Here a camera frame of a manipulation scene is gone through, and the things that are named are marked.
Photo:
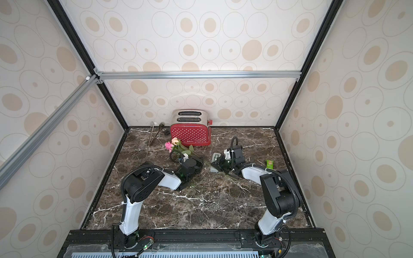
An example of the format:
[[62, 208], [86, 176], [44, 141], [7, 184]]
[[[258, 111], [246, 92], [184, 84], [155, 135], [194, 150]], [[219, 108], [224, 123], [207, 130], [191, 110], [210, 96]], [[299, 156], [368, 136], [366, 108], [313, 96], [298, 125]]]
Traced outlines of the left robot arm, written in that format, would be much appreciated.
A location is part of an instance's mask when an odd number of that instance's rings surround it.
[[120, 186], [124, 205], [119, 225], [121, 232], [129, 236], [138, 230], [143, 202], [156, 187], [181, 191], [190, 185], [202, 167], [203, 160], [198, 158], [184, 159], [176, 172], [147, 161], [125, 176]]

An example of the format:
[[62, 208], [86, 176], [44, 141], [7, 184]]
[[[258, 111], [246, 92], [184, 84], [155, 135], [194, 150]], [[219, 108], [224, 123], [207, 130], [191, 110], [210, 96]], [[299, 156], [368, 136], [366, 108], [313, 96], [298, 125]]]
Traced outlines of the white tape dispenser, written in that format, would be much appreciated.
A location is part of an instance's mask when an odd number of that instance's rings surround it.
[[221, 157], [220, 153], [213, 153], [212, 158], [211, 158], [211, 165], [210, 165], [211, 173], [219, 173], [222, 171], [219, 165], [220, 157]]

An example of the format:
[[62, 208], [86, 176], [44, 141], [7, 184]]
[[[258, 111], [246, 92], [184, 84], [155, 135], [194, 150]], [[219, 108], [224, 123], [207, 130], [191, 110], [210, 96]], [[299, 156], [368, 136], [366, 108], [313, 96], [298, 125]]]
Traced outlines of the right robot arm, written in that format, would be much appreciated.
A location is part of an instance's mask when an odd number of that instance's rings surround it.
[[288, 170], [246, 163], [240, 146], [226, 149], [212, 160], [211, 166], [219, 172], [233, 172], [262, 187], [266, 211], [257, 223], [261, 235], [280, 231], [288, 219], [296, 217], [302, 197]]

